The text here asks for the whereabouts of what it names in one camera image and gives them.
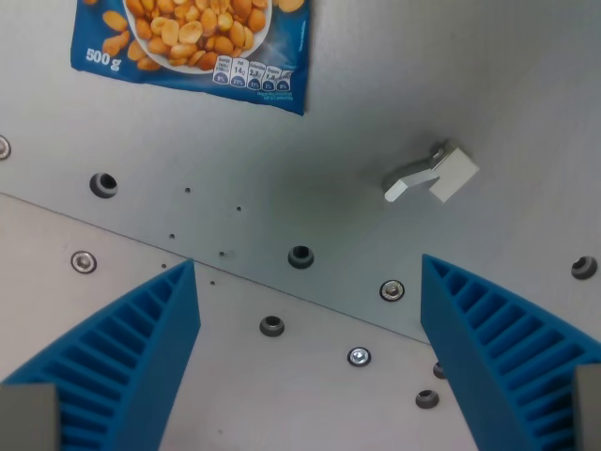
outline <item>peanuts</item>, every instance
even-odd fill
[[[244,45],[242,50],[251,50],[254,46],[254,34],[248,26],[244,27]]]
[[[161,35],[162,28],[165,26],[169,19],[165,17],[157,17],[150,23],[150,29],[152,30],[152,34],[156,36]]]
[[[161,65],[146,56],[138,61],[137,67],[139,70],[158,70],[161,68]]]
[[[157,0],[157,7],[161,14],[171,14],[176,8],[173,0]]]
[[[135,17],[144,17],[144,7],[140,0],[125,0],[125,5]]]
[[[142,6],[146,11],[152,11],[154,9],[154,0],[141,0]]]
[[[244,41],[246,40],[244,25],[240,22],[234,22],[229,30],[229,38],[236,47],[244,47]]]
[[[203,25],[203,36],[211,36],[217,28],[217,15],[212,9],[205,9],[200,17],[200,23]]]
[[[169,47],[165,45],[161,38],[155,36],[148,42],[148,51],[152,54],[167,54]]]
[[[269,1],[275,0],[125,0],[125,3],[136,17],[137,37],[146,41],[150,54],[165,56],[174,67],[187,65],[212,70],[220,54],[240,57],[253,49],[254,33],[265,30],[267,25],[265,9]],[[304,3],[304,0],[283,1]],[[117,31],[122,30],[119,18],[111,16],[107,15],[105,22]],[[122,40],[114,39],[106,45],[112,52],[118,52],[122,45],[127,46],[128,42]],[[130,59],[137,61],[141,70],[155,70],[144,48],[138,47],[139,44],[130,46]]]
[[[140,46],[140,43],[137,40],[133,40],[130,44],[130,48],[128,49],[128,58],[131,61],[139,61],[144,57],[146,57],[146,53]]]
[[[231,55],[234,52],[234,44],[225,36],[215,38],[215,53]]]
[[[205,44],[205,49],[207,50],[207,52],[212,52],[214,48],[215,48],[215,37],[211,36],[209,39],[207,39],[207,43]]]
[[[128,29],[128,21],[116,11],[106,11],[102,14],[102,19],[115,31],[123,32]]]
[[[197,66],[200,68],[200,70],[213,70],[216,64],[217,54],[214,52],[208,52],[200,57]]]
[[[161,38],[165,45],[172,47],[179,41],[179,23],[173,19],[165,22],[161,30]]]
[[[278,6],[283,12],[293,12],[304,5],[304,0],[279,0]]]
[[[195,0],[194,4],[200,12],[203,12],[205,9],[208,8],[208,0]]]
[[[152,29],[146,19],[138,18],[135,20],[135,31],[140,39],[152,39]]]
[[[180,58],[180,59],[170,59],[169,60],[169,64],[172,65],[173,67],[176,66],[183,66],[184,64],[186,64],[188,62],[188,59],[186,58]]]
[[[188,58],[198,51],[194,44],[176,44],[171,48],[169,52],[170,59],[182,59],[185,58],[186,62]]]
[[[189,59],[188,62],[186,63],[186,66],[190,66],[191,68],[193,68],[194,66],[196,66],[196,63],[198,62],[198,60],[202,57],[203,54],[205,54],[206,52],[204,50],[199,50],[198,52],[194,53]]]
[[[173,11],[173,14],[174,16],[176,16],[176,19],[185,19],[186,14],[188,14],[188,11],[191,7],[192,4],[184,3],[183,5],[177,6],[176,9]]]
[[[239,16],[243,22],[246,22],[246,19],[251,15],[251,11],[253,10],[253,2],[252,0],[233,0],[232,8],[234,9],[234,14]]]
[[[179,42],[195,44],[203,35],[203,25],[198,21],[188,22],[179,29]]]
[[[253,9],[248,16],[248,27],[251,31],[258,33],[265,28],[265,14],[261,9]]]
[[[186,22],[197,21],[199,18],[200,18],[200,11],[194,5],[192,5],[190,7],[190,9],[188,9],[188,12],[186,13],[186,15],[184,17],[184,19],[186,19]]]
[[[219,31],[228,31],[234,24],[234,19],[229,12],[222,12],[217,18]]]
[[[120,35],[105,39],[102,43],[102,51],[109,54],[112,58],[115,57],[122,49],[128,45],[130,41],[130,32],[124,31]]]

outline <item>metal panel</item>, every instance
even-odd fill
[[[0,195],[0,379],[70,327],[179,257]],[[74,271],[90,251],[98,268]],[[432,349],[281,292],[197,265],[203,319],[163,451],[475,451]],[[259,321],[285,332],[267,338]],[[371,364],[347,352],[365,346]],[[414,399],[436,390],[440,404]]]
[[[8,3],[0,134],[13,154],[0,191],[424,341],[424,252],[561,305],[575,287],[569,260],[599,242],[601,3],[331,0],[313,11],[301,118],[78,73],[74,5]],[[447,136],[480,173],[445,205],[427,186],[386,203],[384,177]],[[108,201],[87,188],[103,171],[119,184]],[[309,270],[288,266],[295,245],[314,251]],[[379,298],[388,279],[405,284],[402,302]]]

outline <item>screw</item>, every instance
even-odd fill
[[[367,366],[372,361],[372,354],[366,348],[353,348],[348,352],[347,360],[353,366]]]
[[[384,301],[393,303],[405,295],[405,287],[398,280],[389,280],[379,288],[379,295]]]
[[[77,251],[71,256],[71,266],[79,274],[91,274],[98,266],[96,258],[87,251]]]
[[[10,156],[10,143],[7,138],[0,135],[0,162]]]

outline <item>gray shelf surface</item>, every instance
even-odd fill
[[[422,253],[581,315],[595,284],[570,266],[601,242],[601,3],[312,6],[297,117],[78,72],[74,4],[5,5],[0,192],[421,341]],[[387,203],[385,175],[449,136],[477,176],[446,204],[427,186]],[[113,199],[88,189],[98,172]],[[287,264],[296,245],[310,269]],[[379,298],[389,279],[399,303]]]

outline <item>peanut package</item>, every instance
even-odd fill
[[[302,115],[309,0],[78,0],[71,65]]]

